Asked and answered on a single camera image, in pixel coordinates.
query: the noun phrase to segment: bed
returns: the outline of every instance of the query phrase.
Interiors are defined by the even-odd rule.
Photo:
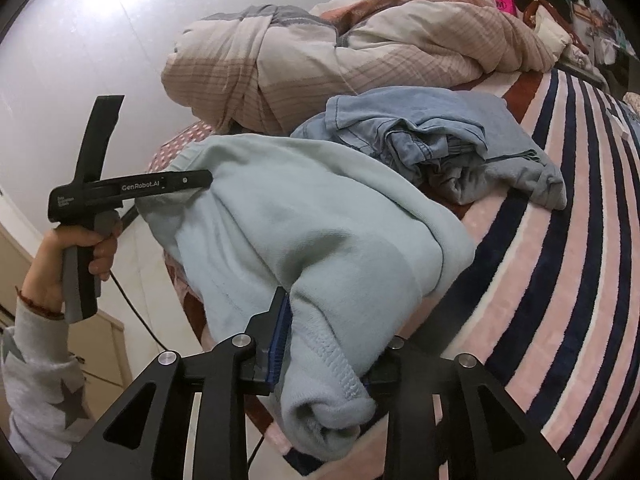
[[[632,421],[640,382],[640,121],[626,105],[558,70],[494,73],[458,89],[503,96],[561,168],[568,206],[549,212],[516,190],[472,205],[445,203],[478,243],[474,263],[437,304],[423,303],[402,334],[434,354],[476,355],[578,479],[596,478]],[[195,123],[164,144],[161,171],[182,147],[213,134]],[[167,268],[203,348],[204,308],[182,269]],[[302,476],[382,475],[384,410],[345,459],[322,464],[293,449],[255,397],[247,415]]]

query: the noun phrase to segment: red bracelet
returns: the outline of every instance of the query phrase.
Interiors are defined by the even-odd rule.
[[[25,298],[22,295],[22,291],[18,289],[18,287],[15,287],[15,293],[18,295],[18,298],[20,298],[24,305],[36,315],[54,321],[65,318],[64,314],[57,314],[55,312],[52,312],[48,308],[44,308],[43,306],[39,306],[38,304],[33,303],[33,301],[31,301],[29,298]]]

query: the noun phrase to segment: gray sleeve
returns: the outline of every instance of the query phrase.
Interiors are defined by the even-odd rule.
[[[2,336],[2,378],[11,407],[9,442],[38,480],[52,478],[93,425],[84,375],[67,350],[68,326],[18,300],[15,326]]]

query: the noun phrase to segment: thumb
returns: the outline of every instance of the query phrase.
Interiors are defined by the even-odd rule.
[[[92,247],[104,240],[102,235],[79,225],[61,225],[56,227],[53,232],[55,233],[56,246],[60,250],[75,245]]]

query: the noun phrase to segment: metal bolt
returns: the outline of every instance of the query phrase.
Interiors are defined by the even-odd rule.
[[[478,359],[473,357],[471,354],[460,354],[458,356],[458,362],[460,366],[464,368],[473,368],[478,364]]]
[[[242,348],[243,346],[247,346],[251,342],[251,336],[247,334],[238,334],[237,336],[234,336],[231,342],[234,346]]]
[[[175,352],[162,352],[158,356],[158,362],[161,365],[167,366],[175,363],[175,360],[178,358],[178,355]]]
[[[392,350],[399,350],[404,346],[404,339],[402,339],[399,335],[395,335],[391,338],[391,341],[386,346]]]

